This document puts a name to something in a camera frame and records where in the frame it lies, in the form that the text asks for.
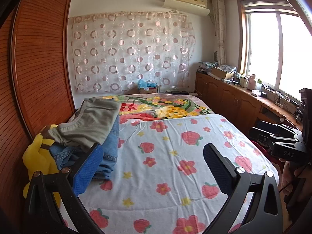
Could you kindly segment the right hand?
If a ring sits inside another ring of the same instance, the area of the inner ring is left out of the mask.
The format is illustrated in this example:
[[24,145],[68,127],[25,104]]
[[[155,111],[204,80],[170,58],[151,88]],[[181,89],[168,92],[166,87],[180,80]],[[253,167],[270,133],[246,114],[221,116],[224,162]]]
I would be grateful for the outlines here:
[[282,172],[282,188],[285,186],[285,189],[282,191],[284,195],[290,195],[293,191],[293,179],[298,177],[300,179],[305,179],[304,186],[299,193],[298,200],[302,201],[306,198],[311,197],[311,166],[300,167],[295,171],[290,169],[290,162],[284,159],[280,159],[281,162],[285,162],[284,169]]

